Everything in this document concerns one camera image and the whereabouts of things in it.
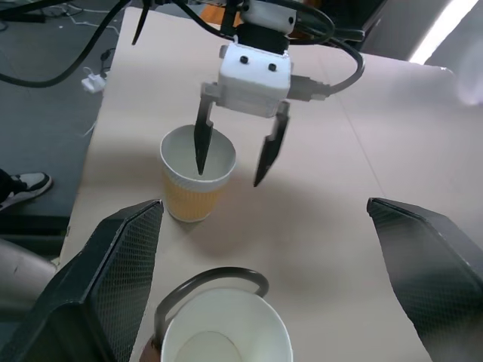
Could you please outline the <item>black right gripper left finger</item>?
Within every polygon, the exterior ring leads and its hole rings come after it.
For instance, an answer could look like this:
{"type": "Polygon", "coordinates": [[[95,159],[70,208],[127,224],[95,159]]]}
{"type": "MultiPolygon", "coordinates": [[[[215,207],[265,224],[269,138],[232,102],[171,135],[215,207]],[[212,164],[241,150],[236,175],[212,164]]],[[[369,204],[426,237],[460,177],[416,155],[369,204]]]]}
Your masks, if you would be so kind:
{"type": "Polygon", "coordinates": [[[159,200],[102,220],[48,283],[0,362],[129,362],[149,298],[159,200]]]}

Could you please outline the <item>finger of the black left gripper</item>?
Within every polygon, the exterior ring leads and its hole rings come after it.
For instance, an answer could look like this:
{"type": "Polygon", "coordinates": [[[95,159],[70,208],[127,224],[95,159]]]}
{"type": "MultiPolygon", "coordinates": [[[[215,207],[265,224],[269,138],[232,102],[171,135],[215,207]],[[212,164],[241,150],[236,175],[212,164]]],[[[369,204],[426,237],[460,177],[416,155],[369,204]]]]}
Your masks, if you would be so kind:
{"type": "Polygon", "coordinates": [[[210,120],[213,99],[201,96],[194,128],[195,162],[198,174],[202,175],[211,144],[213,122],[210,120]]]}
{"type": "Polygon", "coordinates": [[[272,133],[266,136],[263,141],[257,171],[254,177],[254,187],[257,187],[262,182],[278,157],[290,120],[289,109],[290,103],[287,101],[281,102],[277,108],[272,133]]]}

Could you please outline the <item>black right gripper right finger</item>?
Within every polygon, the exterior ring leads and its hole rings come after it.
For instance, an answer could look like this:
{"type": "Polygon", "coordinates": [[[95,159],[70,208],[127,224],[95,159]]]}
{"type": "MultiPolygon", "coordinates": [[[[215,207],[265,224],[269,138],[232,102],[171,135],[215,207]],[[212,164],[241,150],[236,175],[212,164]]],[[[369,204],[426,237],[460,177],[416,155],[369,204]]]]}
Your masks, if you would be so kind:
{"type": "Polygon", "coordinates": [[[446,216],[370,198],[393,292],[432,362],[483,362],[483,249],[446,216]]]}

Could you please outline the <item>yellow ribbed paper cup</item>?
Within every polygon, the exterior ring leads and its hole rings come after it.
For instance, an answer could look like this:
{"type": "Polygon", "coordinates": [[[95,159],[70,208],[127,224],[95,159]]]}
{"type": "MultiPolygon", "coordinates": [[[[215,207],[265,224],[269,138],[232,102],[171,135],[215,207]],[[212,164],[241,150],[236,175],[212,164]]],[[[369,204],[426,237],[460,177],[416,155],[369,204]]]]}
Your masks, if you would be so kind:
{"type": "Polygon", "coordinates": [[[232,142],[214,130],[203,174],[195,162],[194,126],[167,133],[160,143],[163,202],[181,222],[199,222],[214,209],[235,168],[232,142]]]}

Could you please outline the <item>white paper cup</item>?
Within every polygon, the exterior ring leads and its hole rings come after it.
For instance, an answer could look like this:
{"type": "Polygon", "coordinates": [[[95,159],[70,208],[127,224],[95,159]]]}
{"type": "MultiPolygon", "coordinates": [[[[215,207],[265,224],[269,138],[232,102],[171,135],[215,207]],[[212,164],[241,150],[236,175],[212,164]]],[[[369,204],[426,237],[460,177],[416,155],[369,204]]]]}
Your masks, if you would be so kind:
{"type": "Polygon", "coordinates": [[[262,297],[216,288],[174,315],[160,362],[294,362],[294,353],[283,320],[262,297]]]}

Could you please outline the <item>silver robot body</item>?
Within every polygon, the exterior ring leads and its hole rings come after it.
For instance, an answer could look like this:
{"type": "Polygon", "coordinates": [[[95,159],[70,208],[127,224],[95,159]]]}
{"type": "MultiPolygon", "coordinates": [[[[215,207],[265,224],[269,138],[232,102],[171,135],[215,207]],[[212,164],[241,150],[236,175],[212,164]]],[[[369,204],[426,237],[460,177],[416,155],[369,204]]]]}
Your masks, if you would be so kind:
{"type": "Polygon", "coordinates": [[[0,238],[0,320],[25,315],[56,270],[51,261],[0,238]]]}

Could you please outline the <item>black and white sneaker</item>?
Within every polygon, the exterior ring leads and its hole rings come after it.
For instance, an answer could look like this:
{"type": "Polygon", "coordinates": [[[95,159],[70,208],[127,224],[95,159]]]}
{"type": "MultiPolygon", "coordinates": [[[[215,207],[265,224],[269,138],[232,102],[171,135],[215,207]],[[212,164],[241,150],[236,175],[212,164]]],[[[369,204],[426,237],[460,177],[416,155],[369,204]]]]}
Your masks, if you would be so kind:
{"type": "Polygon", "coordinates": [[[46,193],[53,179],[46,173],[9,174],[0,168],[0,211],[46,193]]]}

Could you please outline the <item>white power adapter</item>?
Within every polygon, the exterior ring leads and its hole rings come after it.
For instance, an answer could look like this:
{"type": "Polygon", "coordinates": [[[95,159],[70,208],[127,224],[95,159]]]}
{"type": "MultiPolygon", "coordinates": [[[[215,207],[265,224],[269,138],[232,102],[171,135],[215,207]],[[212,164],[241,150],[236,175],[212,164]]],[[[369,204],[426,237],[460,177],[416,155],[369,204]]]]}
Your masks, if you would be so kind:
{"type": "Polygon", "coordinates": [[[94,74],[89,67],[84,67],[83,72],[85,77],[81,80],[81,84],[85,91],[90,94],[97,94],[104,91],[106,87],[106,73],[94,74]]]}

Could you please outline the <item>dark cabinet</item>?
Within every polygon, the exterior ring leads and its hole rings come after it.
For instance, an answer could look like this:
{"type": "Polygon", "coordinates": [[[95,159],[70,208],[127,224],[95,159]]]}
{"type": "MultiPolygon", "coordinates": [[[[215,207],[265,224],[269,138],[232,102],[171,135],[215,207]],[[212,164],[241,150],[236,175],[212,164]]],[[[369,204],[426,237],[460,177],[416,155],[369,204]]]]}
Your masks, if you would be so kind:
{"type": "Polygon", "coordinates": [[[409,60],[451,0],[387,0],[361,46],[365,54],[409,60]]]}

